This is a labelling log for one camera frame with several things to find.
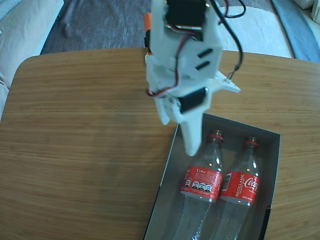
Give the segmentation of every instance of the wood grain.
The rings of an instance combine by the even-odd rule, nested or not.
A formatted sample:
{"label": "wood grain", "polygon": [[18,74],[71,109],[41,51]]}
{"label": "wood grain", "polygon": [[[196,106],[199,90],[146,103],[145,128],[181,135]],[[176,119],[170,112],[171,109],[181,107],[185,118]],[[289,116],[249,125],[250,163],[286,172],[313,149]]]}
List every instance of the wood grain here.
{"label": "wood grain", "polygon": [[[144,49],[41,55],[0,125],[0,239],[141,240],[175,124],[144,89]],[[228,73],[237,53],[226,52]],[[320,65],[245,54],[211,114],[282,134],[267,240],[320,239]]]}

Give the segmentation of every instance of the cardboard box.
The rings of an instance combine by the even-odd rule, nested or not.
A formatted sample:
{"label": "cardboard box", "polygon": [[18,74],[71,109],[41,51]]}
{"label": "cardboard box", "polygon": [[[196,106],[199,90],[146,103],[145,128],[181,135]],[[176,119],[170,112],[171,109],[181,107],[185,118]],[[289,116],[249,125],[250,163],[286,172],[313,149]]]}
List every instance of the cardboard box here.
{"label": "cardboard box", "polygon": [[[224,143],[221,149],[225,170],[242,153],[245,137],[254,136],[259,140],[257,156],[261,172],[260,187],[255,205],[250,211],[248,221],[238,240],[262,240],[266,233],[276,185],[280,135],[240,122],[205,114],[202,125],[203,143],[208,132],[214,129],[221,130],[224,134]],[[182,132],[178,126],[144,240],[171,240],[182,214],[185,196],[180,193],[180,189],[191,160],[192,157],[185,153]],[[208,240],[210,235],[211,231],[208,227],[203,229],[203,240]]]}

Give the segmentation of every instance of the red wire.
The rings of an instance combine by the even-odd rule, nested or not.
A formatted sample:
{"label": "red wire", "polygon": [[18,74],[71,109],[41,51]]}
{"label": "red wire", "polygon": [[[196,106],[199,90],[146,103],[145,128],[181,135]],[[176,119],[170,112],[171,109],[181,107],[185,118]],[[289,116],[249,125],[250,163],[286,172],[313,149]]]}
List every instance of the red wire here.
{"label": "red wire", "polygon": [[179,54],[183,48],[183,46],[185,45],[186,41],[191,38],[191,37],[195,37],[196,34],[193,32],[193,31],[187,31],[187,33],[182,37],[180,43],[179,43],[179,46],[178,46],[178,49],[176,51],[176,55],[175,55],[175,58],[176,58],[176,66],[175,66],[175,69],[174,69],[174,72],[175,72],[175,85],[174,86],[170,86],[170,87],[166,87],[160,91],[157,91],[157,92],[152,92],[149,88],[146,90],[146,93],[151,96],[151,97],[157,97],[167,91],[169,91],[170,89],[173,89],[173,88],[176,88],[178,85],[179,85],[179,81],[180,81],[180,75],[179,75],[179,70],[178,70],[178,58],[179,58]]}
{"label": "red wire", "polygon": [[227,16],[228,15],[228,11],[229,11],[229,2],[228,2],[228,0],[224,0],[224,7],[225,7],[224,16]]}

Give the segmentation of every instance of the coca-cola bottle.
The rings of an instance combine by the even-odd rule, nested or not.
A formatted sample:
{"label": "coca-cola bottle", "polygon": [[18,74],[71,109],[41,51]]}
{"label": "coca-cola bottle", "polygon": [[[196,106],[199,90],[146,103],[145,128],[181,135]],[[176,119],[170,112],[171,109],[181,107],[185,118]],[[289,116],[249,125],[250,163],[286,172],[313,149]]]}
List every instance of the coca-cola bottle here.
{"label": "coca-cola bottle", "polygon": [[207,143],[193,158],[185,175],[181,193],[184,206],[173,240],[198,240],[209,207],[216,202],[223,180],[222,132],[211,132]]}
{"label": "coca-cola bottle", "polygon": [[242,157],[235,160],[226,173],[216,204],[217,228],[210,240],[236,240],[255,203],[259,186],[259,165],[256,137],[247,137]]}

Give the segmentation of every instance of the gray carpet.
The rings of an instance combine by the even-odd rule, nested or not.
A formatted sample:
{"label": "gray carpet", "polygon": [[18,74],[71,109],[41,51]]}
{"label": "gray carpet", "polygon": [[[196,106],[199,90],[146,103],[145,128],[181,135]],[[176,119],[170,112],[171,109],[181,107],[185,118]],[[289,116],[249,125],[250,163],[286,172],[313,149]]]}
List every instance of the gray carpet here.
{"label": "gray carpet", "polygon": [[[270,0],[244,0],[273,12]],[[238,0],[229,0],[239,6]],[[41,54],[144,46],[144,14],[151,0],[64,0]]]}
{"label": "gray carpet", "polygon": [[291,0],[272,0],[296,59],[320,63],[320,48],[300,7]]}

